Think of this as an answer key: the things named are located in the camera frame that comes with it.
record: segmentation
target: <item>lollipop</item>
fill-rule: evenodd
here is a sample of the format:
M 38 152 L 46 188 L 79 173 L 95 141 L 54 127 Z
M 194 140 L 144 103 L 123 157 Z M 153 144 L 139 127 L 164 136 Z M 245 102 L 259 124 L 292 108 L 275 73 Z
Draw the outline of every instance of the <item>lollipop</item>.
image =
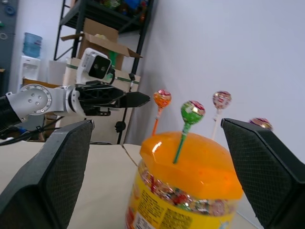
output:
M 253 118 L 249 121 L 249 123 L 259 125 L 260 127 L 268 130 L 273 130 L 271 123 L 268 121 L 268 119 L 265 118 Z
M 230 104 L 231 101 L 232 101 L 232 97 L 231 97 L 231 94 L 228 92 L 218 91 L 218 92 L 215 92 L 215 94 L 213 95 L 213 103 L 217 109 L 217 112 L 216 112 L 216 116 L 214 118 L 215 126 L 214 126 L 214 130 L 213 130 L 213 134 L 212 134 L 212 140 L 215 139 L 216 131 L 217 131 L 218 123 L 220 121 L 220 115 L 222 113 L 222 110 L 225 109 Z
M 174 164 L 176 164 L 178 161 L 182 145 L 190 131 L 191 126 L 198 123 L 204 117 L 205 108 L 197 101 L 188 101 L 182 105 L 181 115 L 184 121 L 184 127 L 182 130 L 181 141 L 173 161 Z
M 159 118 L 161 116 L 161 113 L 163 111 L 163 108 L 165 108 L 168 104 L 170 104 L 172 100 L 172 95 L 167 90 L 159 90 L 153 94 L 154 101 L 158 105 L 158 113 L 156 116 L 156 121 L 154 123 L 152 135 L 156 134 Z

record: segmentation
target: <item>lollipop stick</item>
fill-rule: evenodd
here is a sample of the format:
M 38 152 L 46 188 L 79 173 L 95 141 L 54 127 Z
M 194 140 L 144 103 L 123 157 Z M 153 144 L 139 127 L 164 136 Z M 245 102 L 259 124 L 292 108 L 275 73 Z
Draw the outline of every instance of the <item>lollipop stick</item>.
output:
M 214 125 L 214 130 L 213 130 L 213 133 L 212 133 L 212 140 L 215 140 L 215 137 L 216 137 L 217 128 L 218 128 L 219 122 L 220 122 L 220 115 L 221 115 L 221 110 L 217 109 L 217 113 L 216 113 L 216 116 L 214 118 L 215 125 Z
M 159 118 L 161 116 L 162 111 L 163 111 L 163 109 L 159 107 L 158 108 L 158 113 L 157 113 L 157 116 L 156 116 L 156 121 L 154 123 L 153 130 L 152 130 L 152 136 L 154 136 L 156 134 L 157 126 L 158 126 L 158 123 L 159 123 Z
M 181 149 L 182 149 L 182 145 L 186 139 L 186 136 L 187 134 L 189 133 L 190 131 L 190 128 L 191 128 L 191 125 L 186 123 L 183 127 L 183 131 L 182 131 L 182 135 L 181 135 L 181 140 L 180 140 L 180 144 L 179 144 L 179 147 L 178 147 L 178 150 L 177 150 L 177 153 L 176 153 L 176 156 L 175 156 L 175 159 L 173 161 L 174 164 L 176 164 L 178 162 L 178 158 L 179 158 L 179 155 L 180 155 L 180 152 L 181 152 Z

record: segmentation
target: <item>orange lollipop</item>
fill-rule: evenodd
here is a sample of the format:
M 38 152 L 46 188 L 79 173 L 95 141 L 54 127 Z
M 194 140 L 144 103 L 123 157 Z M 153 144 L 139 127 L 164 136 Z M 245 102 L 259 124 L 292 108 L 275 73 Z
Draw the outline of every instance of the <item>orange lollipop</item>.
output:
M 153 94 L 153 99 L 156 102 L 156 104 L 158 105 L 158 113 L 156 116 L 156 122 L 154 123 L 153 131 L 152 131 L 152 135 L 155 135 L 161 113 L 162 113 L 163 109 L 165 107 L 167 107 L 168 104 L 170 104 L 170 102 L 172 100 L 172 95 L 167 90 L 159 90 Z

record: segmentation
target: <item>table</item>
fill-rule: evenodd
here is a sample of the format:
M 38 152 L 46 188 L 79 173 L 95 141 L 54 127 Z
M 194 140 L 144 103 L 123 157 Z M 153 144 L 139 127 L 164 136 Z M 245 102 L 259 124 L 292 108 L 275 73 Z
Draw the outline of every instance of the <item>table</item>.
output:
M 0 147 L 0 192 L 43 143 L 19 142 Z M 124 229 L 140 147 L 91 145 L 83 185 L 69 229 Z M 255 229 L 236 215 L 231 229 Z

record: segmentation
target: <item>white wall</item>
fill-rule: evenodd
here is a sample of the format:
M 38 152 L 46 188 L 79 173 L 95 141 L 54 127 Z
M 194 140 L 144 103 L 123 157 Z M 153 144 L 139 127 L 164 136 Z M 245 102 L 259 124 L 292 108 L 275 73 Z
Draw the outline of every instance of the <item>white wall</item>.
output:
M 198 100 L 207 113 L 192 131 L 210 137 L 212 95 L 226 90 L 233 101 L 225 117 L 269 119 L 275 134 L 305 162 L 305 1 L 158 2 L 140 85 L 150 95 L 161 88 L 173 95 L 158 132 L 181 130 L 182 103 Z M 129 143 L 140 144 L 151 134 L 156 112 L 154 102 L 135 110 Z M 221 129 L 216 140 L 227 147 Z M 240 211 L 259 225 L 245 199 Z
M 66 4 L 70 5 L 71 0 L 67 0 Z M 41 46 L 41 81 L 46 81 L 48 76 L 49 60 L 53 60 L 58 24 L 61 14 L 62 0 L 20 0 L 17 14 L 16 37 L 13 49 L 13 58 L 10 75 L 10 91 L 17 91 L 21 81 L 18 82 L 18 70 L 20 65 L 20 57 L 23 49 L 24 33 L 29 32 L 39 35 L 43 38 Z M 75 33 L 75 30 L 66 26 L 62 27 L 61 36 Z M 119 42 L 136 50 L 139 35 L 124 34 L 120 37 Z M 60 56 L 73 45 L 72 41 L 60 41 L 58 55 Z M 64 55 L 60 61 L 65 61 L 71 56 L 71 52 Z M 133 58 L 125 58 L 123 70 L 131 71 Z

